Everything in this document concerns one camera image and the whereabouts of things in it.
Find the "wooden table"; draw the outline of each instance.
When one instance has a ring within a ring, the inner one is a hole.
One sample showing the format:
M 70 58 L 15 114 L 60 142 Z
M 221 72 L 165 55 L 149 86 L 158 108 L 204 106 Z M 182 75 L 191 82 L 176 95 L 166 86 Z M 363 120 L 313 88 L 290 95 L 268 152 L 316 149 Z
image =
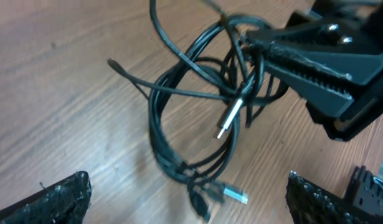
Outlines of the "wooden table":
M 230 12 L 281 27 L 304 1 L 222 0 Z M 197 1 L 162 0 L 158 14 L 183 50 L 218 19 Z M 223 57 L 225 35 L 206 55 Z M 147 102 L 106 64 L 115 58 L 154 81 L 177 62 L 157 38 L 143 0 L 0 0 L 0 209 L 77 170 L 92 178 L 85 223 L 195 223 L 186 188 L 157 167 Z M 216 91 L 190 74 L 179 88 Z M 216 150 L 224 105 L 173 96 L 163 116 L 169 142 L 191 161 Z M 383 116 L 348 143 L 328 139 L 295 92 L 242 128 L 220 177 L 245 189 L 248 205 L 213 205 L 212 223 L 291 223 L 285 187 L 291 169 L 337 195 L 354 166 L 379 170 Z

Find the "metal screw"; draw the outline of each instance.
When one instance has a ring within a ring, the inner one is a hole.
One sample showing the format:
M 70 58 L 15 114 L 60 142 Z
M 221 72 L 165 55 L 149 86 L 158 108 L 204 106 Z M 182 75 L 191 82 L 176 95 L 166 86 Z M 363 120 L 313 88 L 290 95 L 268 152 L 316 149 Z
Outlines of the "metal screw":
M 338 40 L 338 44 L 349 44 L 351 42 L 353 42 L 353 38 L 348 36 L 343 36 Z
M 330 24 L 327 26 L 328 31 L 334 31 L 334 30 L 337 30 L 338 28 L 339 28 L 338 24 Z

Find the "black robotic claw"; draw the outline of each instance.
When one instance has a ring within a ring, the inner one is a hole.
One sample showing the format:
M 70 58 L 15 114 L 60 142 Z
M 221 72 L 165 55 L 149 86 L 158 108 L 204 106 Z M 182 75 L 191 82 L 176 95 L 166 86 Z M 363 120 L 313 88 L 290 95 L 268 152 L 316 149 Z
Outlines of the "black robotic claw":
M 294 12 L 286 28 L 249 31 L 247 38 L 267 71 L 306 99 L 313 121 L 331 139 L 348 141 L 383 113 L 383 44 L 370 31 L 378 18 L 383 6 L 363 26 Z

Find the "cable bundle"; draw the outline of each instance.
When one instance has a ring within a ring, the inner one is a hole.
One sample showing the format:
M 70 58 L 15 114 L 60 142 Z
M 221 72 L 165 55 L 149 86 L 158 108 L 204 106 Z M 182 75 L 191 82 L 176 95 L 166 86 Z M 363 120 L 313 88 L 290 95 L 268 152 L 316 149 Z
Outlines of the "cable bundle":
M 158 21 L 156 14 L 156 0 L 150 0 L 151 21 L 166 46 L 179 57 L 180 61 L 162 74 L 155 83 L 140 80 L 126 72 L 116 61 L 109 59 L 108 64 L 123 77 L 129 79 L 137 89 L 148 100 L 149 114 L 149 138 L 154 156 L 162 170 L 175 181 L 186 184 L 189 197 L 196 213 L 208 221 L 210 217 L 208 206 L 201 193 L 207 194 L 211 199 L 223 203 L 224 195 L 236 198 L 246 203 L 246 195 L 239 189 L 216 180 L 230 162 L 235 150 L 237 137 L 240 130 L 239 109 L 246 107 L 246 127 L 263 111 L 264 107 L 283 96 L 288 86 L 280 82 L 277 92 L 272 92 L 273 77 L 270 77 L 265 97 L 257 97 L 263 85 L 265 75 L 265 59 L 256 50 L 251 49 L 248 39 L 236 28 L 237 25 L 247 24 L 259 29 L 271 29 L 262 19 L 245 16 L 241 14 L 228 16 L 220 7 L 212 1 L 206 0 L 213 9 L 221 15 L 221 20 L 204 31 L 187 49 L 182 53 L 165 33 Z M 201 52 L 222 31 L 226 31 L 231 41 L 231 49 L 223 60 L 212 57 L 199 57 Z M 208 63 L 220 66 L 220 70 L 207 65 Z M 247 63 L 252 66 L 252 71 L 247 70 Z M 216 86 L 219 94 L 201 93 L 176 89 L 177 85 L 188 70 L 193 70 L 202 79 Z M 241 71 L 242 81 L 237 80 L 237 72 Z M 151 88 L 149 96 L 139 87 L 143 85 Z M 230 120 L 227 121 L 230 130 L 227 139 L 212 155 L 197 163 L 188 164 L 168 144 L 161 126 L 161 116 L 172 94 L 222 100 L 229 107 L 235 108 Z M 256 113 L 253 107 L 260 106 Z M 198 168 L 209 163 L 213 164 L 206 170 L 199 171 Z

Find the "black cable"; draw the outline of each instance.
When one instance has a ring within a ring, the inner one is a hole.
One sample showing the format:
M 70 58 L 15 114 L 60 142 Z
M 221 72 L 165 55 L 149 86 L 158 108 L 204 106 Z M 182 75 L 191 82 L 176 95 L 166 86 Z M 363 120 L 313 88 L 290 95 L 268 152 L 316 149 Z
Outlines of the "black cable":
M 211 156 L 194 164 L 188 164 L 186 161 L 172 149 L 167 142 L 161 126 L 161 115 L 169 97 L 172 94 L 192 96 L 198 98 L 208 98 L 213 100 L 222 100 L 225 103 L 230 103 L 236 97 L 244 99 L 244 105 L 247 107 L 247 124 L 249 127 L 252 121 L 261 113 L 264 106 L 272 103 L 283 96 L 288 89 L 288 86 L 280 82 L 277 92 L 270 96 L 272 92 L 273 77 L 270 77 L 267 94 L 265 97 L 256 97 L 260 91 L 265 76 L 265 59 L 262 55 L 252 54 L 251 66 L 252 72 L 247 71 L 247 62 L 245 57 L 249 55 L 246 52 L 253 52 L 249 48 L 251 46 L 245 41 L 245 37 L 240 37 L 236 32 L 236 26 L 239 24 L 248 24 L 258 27 L 259 29 L 271 29 L 271 27 L 262 19 L 245 16 L 241 14 L 222 16 L 221 20 L 204 31 L 194 43 L 187 49 L 186 53 L 182 53 L 169 39 L 168 35 L 163 30 L 158 21 L 156 14 L 156 0 L 150 0 L 150 16 L 151 21 L 166 46 L 179 57 L 180 61 L 162 74 L 155 83 L 149 83 L 139 78 L 130 75 L 116 61 L 109 59 L 108 64 L 112 69 L 123 77 L 129 79 L 137 89 L 142 91 L 138 85 L 143 85 L 151 88 L 149 96 L 143 91 L 143 95 L 148 99 L 149 113 L 149 138 L 153 154 L 162 170 L 175 181 L 186 184 L 190 195 L 190 201 L 202 217 L 209 217 L 206 209 L 206 204 L 201 200 L 200 191 L 204 190 L 206 184 L 217 182 L 216 178 L 221 175 L 232 155 L 235 151 L 237 138 L 240 131 L 240 116 L 239 113 L 232 121 L 232 126 L 227 139 L 221 147 Z M 213 40 L 213 38 L 225 30 L 229 35 L 231 49 L 224 60 L 219 60 L 212 57 L 199 57 L 201 52 Z M 240 67 L 243 80 L 241 85 L 237 83 L 237 65 Z M 220 70 L 206 65 L 206 62 L 214 63 L 220 66 Z M 179 90 L 176 86 L 179 84 L 183 76 L 188 70 L 193 70 L 202 79 L 216 86 L 219 89 L 219 94 L 200 93 L 195 91 Z M 252 114 L 254 106 L 261 106 L 257 113 Z M 204 171 L 198 171 L 201 166 L 213 164 Z

